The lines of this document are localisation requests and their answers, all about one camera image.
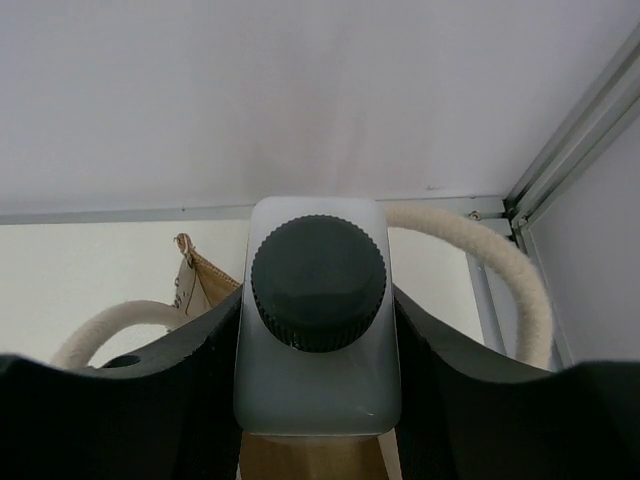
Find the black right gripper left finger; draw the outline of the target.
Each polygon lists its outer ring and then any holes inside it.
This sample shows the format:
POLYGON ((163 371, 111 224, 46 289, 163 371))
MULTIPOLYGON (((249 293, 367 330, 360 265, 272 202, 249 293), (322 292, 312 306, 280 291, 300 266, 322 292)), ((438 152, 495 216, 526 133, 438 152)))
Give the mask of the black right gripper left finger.
POLYGON ((242 295, 101 368, 1 359, 5 479, 232 479, 242 295))

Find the right aluminium frame post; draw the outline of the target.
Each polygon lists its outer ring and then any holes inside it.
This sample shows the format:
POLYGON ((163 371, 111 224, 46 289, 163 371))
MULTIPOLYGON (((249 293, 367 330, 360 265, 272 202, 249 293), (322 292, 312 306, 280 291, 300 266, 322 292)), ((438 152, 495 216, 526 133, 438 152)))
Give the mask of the right aluminium frame post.
MULTIPOLYGON (((543 214, 639 116, 639 29, 591 83, 503 199, 504 212, 490 222, 474 210, 468 217, 493 226, 537 268, 542 267, 533 227, 543 214)), ((516 305, 504 281, 467 257, 485 345, 501 354, 515 348, 516 305)))

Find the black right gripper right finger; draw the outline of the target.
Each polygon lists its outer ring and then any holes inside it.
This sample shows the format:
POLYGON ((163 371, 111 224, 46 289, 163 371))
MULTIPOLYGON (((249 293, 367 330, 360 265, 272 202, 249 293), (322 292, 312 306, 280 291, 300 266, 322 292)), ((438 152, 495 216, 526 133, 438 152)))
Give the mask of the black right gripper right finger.
POLYGON ((404 478, 638 477, 636 363, 549 372, 470 339, 403 292, 394 307, 404 478))

